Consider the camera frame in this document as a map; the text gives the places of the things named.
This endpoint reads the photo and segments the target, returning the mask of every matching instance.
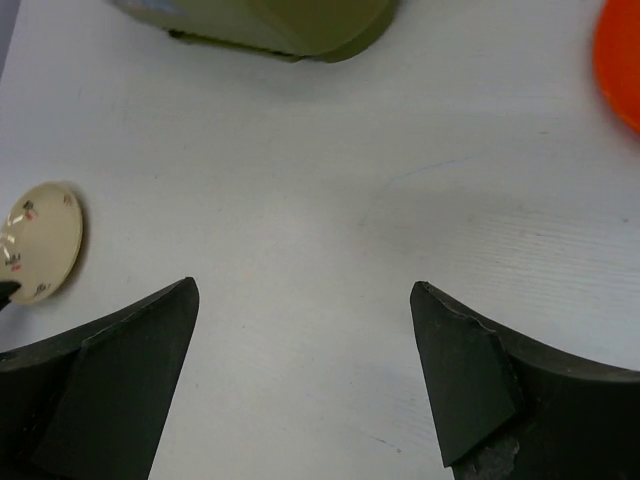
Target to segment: green appliance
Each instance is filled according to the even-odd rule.
[[[387,29],[399,0],[110,0],[187,42],[339,62]]]

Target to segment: orange object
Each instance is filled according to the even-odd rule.
[[[640,0],[608,0],[596,28],[593,62],[607,101],[640,133]]]

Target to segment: white tabletop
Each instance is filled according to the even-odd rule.
[[[409,293],[427,280],[640,369],[640,141],[590,71],[601,0],[411,0],[355,59],[185,46],[23,0],[0,205],[69,180],[86,256],[0,351],[182,277],[201,309],[153,480],[451,478]]]

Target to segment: green object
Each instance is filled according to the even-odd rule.
[[[393,20],[398,0],[110,0],[188,42],[297,60],[351,58]]]

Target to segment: cream plate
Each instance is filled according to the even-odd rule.
[[[82,243],[82,211],[59,183],[27,192],[0,231],[0,280],[19,282],[11,301],[28,305],[47,298],[67,278]]]

